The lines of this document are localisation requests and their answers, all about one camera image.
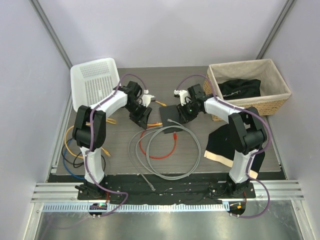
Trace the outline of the black network switch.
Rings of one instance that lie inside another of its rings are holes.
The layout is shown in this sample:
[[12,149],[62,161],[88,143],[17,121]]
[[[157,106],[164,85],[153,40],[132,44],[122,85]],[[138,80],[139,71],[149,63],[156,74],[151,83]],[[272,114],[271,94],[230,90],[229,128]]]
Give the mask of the black network switch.
[[161,106],[159,108],[160,119],[164,128],[169,126],[177,126],[174,122],[169,122],[168,119],[177,123],[180,122],[180,115],[176,105]]

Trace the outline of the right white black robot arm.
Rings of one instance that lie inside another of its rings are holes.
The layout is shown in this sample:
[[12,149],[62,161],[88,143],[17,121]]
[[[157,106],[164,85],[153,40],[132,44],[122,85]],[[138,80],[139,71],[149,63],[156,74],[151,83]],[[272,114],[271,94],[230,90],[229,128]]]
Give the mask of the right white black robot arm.
[[181,124],[193,121],[200,112],[217,116],[227,123],[234,155],[225,193],[233,198],[238,197],[249,186],[249,168],[267,140],[264,121],[257,109],[238,107],[214,94],[206,94],[199,84],[187,90],[176,89],[173,94],[180,100],[176,108]]

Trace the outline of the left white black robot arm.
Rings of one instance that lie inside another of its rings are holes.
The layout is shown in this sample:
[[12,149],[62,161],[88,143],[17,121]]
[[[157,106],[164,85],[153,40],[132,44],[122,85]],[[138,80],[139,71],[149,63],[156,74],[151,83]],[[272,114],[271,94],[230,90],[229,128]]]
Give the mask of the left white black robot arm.
[[107,97],[97,103],[81,105],[76,112],[72,138],[83,156],[85,175],[83,184],[76,186],[79,200],[100,200],[107,195],[106,174],[102,163],[102,146],[107,135],[106,120],[124,108],[129,119],[146,129],[152,111],[149,107],[155,96],[134,81],[117,85]]

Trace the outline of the black cloth with beige stripe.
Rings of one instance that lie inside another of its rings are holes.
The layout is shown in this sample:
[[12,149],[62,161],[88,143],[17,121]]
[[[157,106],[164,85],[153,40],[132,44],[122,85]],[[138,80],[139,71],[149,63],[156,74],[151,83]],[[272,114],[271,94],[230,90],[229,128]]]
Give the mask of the black cloth with beige stripe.
[[[230,141],[228,124],[219,127],[208,135],[208,142],[204,151],[205,158],[231,168],[233,166],[234,155],[235,149]],[[262,152],[254,157],[249,171],[250,177],[254,179],[258,177],[265,155],[265,152]]]

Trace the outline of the black cloth in basket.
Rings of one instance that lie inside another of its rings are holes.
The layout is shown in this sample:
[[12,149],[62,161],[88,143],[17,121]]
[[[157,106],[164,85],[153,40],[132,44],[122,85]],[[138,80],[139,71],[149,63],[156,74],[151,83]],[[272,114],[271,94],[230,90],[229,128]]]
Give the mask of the black cloth in basket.
[[224,100],[237,100],[261,96],[259,79],[234,79],[219,83]]

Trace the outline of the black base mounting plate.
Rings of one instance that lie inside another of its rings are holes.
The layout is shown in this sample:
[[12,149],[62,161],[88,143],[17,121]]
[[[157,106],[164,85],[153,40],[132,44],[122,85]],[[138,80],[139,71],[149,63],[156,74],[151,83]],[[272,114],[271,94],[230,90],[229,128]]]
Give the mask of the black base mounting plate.
[[226,183],[215,179],[193,179],[190,181],[158,181],[153,184],[154,190],[142,181],[114,181],[105,188],[76,186],[78,200],[103,201],[109,200],[112,204],[119,204],[128,194],[126,204],[129,205],[165,205],[165,204],[191,204],[216,201],[219,199],[254,199],[256,193],[252,183],[247,188],[231,192]]

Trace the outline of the white perforated plastic basket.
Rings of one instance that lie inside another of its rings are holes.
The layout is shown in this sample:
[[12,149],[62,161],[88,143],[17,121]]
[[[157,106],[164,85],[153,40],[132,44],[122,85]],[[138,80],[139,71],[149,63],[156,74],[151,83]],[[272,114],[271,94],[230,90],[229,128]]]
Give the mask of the white perforated plastic basket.
[[120,81],[113,58],[101,58],[73,65],[70,69],[72,105],[91,106],[106,98]]

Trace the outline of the aluminium frame rail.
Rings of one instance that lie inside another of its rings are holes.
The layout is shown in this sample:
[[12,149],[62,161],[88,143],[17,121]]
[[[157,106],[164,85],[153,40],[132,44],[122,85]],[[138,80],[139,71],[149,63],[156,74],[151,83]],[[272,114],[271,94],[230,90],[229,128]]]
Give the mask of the aluminium frame rail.
[[230,196],[223,182],[177,182],[173,187],[157,184],[152,191],[145,183],[114,183],[110,186],[116,194],[89,197],[79,191],[79,183],[38,183],[31,197],[32,203],[42,203],[43,212],[213,212],[243,209],[251,201],[304,200],[296,180],[266,180],[254,182],[244,193]]

